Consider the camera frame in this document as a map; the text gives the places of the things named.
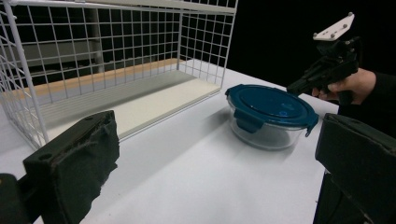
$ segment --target white tabletop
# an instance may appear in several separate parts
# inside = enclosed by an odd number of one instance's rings
[[[324,173],[315,160],[322,118],[338,107],[302,94],[320,116],[312,133],[294,150],[260,150],[229,127],[224,93],[238,84],[284,90],[228,70],[219,94],[120,142],[119,167],[81,223],[312,223]],[[0,173],[21,178],[33,150],[3,110],[0,128]]]

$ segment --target hand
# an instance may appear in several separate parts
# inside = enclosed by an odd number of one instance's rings
[[[330,92],[325,93],[317,88],[312,90],[312,95],[317,96],[321,100],[339,100],[337,92],[352,91],[352,104],[360,105],[367,96],[373,91],[376,82],[375,74],[371,71],[358,69],[357,73],[350,75],[338,82],[328,86]]]

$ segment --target blue lid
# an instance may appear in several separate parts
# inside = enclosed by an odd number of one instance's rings
[[[237,85],[225,94],[235,106],[239,128],[255,133],[264,123],[280,127],[306,128],[308,136],[318,123],[318,114],[304,100],[286,91],[259,85]]]

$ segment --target white shelf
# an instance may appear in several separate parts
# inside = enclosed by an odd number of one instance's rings
[[[172,71],[43,105],[41,112],[51,140],[90,114],[114,110],[123,139],[219,90],[218,85]]]

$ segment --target white wire rack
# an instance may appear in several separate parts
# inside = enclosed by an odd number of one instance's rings
[[[237,0],[4,0],[0,103],[34,148],[115,110],[120,138],[218,92]]]

